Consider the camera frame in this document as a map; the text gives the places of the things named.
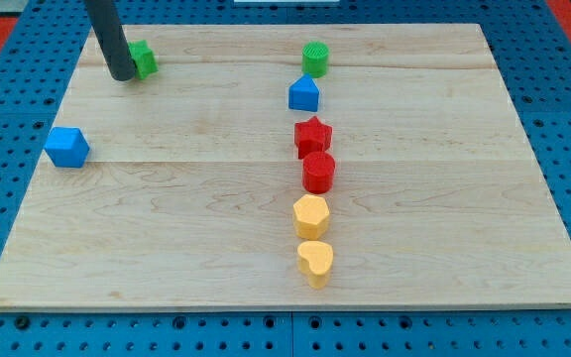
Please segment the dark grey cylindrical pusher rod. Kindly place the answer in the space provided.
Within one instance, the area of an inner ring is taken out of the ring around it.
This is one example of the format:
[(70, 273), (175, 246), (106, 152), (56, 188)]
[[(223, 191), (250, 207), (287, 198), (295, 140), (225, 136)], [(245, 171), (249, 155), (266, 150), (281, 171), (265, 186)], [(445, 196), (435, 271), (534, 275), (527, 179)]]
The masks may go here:
[(111, 77), (117, 81), (133, 79), (136, 66), (114, 1), (84, 0), (84, 4)]

